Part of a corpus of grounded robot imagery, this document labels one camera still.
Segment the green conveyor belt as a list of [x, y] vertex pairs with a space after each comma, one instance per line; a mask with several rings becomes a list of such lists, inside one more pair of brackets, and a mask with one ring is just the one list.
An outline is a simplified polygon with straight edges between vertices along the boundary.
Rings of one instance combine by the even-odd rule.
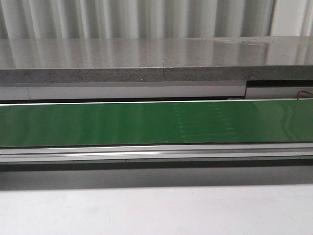
[[0, 108], [2, 148], [312, 140], [310, 99], [12, 104]]

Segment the grey stone counter slab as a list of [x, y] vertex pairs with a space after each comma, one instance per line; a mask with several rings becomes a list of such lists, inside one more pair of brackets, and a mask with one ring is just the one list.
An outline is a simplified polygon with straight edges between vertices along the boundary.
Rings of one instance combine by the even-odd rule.
[[312, 80], [312, 37], [2, 39], [2, 84]]

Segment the white pleated curtain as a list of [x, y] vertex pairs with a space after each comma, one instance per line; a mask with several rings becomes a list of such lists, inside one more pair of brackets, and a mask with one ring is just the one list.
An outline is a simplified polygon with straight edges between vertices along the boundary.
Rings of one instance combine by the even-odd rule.
[[310, 0], [3, 0], [3, 39], [312, 36]]

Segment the silver conveyor rear rail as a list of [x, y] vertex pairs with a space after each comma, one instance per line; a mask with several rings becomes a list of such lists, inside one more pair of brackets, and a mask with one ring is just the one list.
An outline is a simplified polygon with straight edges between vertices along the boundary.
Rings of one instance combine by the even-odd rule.
[[2, 84], [1, 101], [89, 99], [280, 99], [312, 92], [311, 80]]

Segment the aluminium conveyor front rail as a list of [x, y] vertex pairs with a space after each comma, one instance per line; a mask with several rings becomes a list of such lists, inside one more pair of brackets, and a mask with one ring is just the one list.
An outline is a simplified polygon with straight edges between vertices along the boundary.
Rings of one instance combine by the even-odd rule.
[[312, 164], [311, 142], [32, 147], [0, 150], [2, 172]]

